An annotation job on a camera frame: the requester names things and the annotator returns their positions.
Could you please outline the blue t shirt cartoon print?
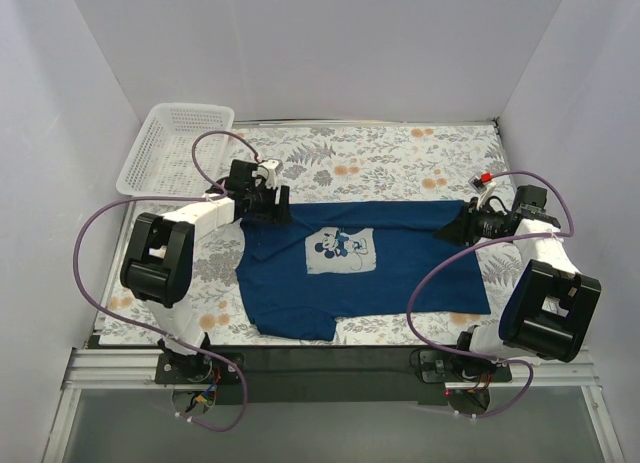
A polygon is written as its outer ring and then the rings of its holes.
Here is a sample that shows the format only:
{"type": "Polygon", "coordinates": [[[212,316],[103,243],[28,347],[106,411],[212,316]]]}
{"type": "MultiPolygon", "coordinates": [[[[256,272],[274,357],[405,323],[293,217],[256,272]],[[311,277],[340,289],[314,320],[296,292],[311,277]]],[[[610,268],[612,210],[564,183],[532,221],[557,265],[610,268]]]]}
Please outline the blue t shirt cartoon print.
{"type": "Polygon", "coordinates": [[[291,223],[241,221],[236,268],[248,319],[268,336],[333,339],[340,318],[405,312],[421,280],[458,247],[435,237],[462,202],[291,206],[291,223]]]}

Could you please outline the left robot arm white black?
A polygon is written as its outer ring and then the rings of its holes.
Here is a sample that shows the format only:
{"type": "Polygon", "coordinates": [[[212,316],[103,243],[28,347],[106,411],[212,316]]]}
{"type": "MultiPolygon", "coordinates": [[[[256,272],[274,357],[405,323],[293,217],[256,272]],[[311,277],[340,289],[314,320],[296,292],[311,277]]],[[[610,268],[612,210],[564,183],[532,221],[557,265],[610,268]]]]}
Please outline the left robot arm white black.
{"type": "Polygon", "coordinates": [[[238,220],[285,225],[291,222],[289,187],[278,183],[282,163],[234,160],[230,174],[200,199],[161,215],[140,214],[120,271],[121,285],[151,312],[166,334],[159,346],[172,363],[196,367],[206,334],[187,293],[196,243],[238,220]]]}

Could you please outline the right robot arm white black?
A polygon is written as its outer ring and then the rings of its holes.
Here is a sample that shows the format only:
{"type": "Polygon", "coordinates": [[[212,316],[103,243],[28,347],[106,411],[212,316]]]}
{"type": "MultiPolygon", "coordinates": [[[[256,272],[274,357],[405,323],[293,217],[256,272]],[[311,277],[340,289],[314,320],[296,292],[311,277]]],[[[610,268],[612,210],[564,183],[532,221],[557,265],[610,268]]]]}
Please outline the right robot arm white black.
{"type": "Polygon", "coordinates": [[[516,236],[523,272],[500,321],[472,326],[458,337],[458,350],[500,359],[538,357],[569,363],[577,356],[601,295],[600,282],[568,258],[558,220],[546,213],[547,190],[517,188],[509,210],[496,211],[491,198],[472,198],[436,237],[470,247],[480,239],[516,236]]]}

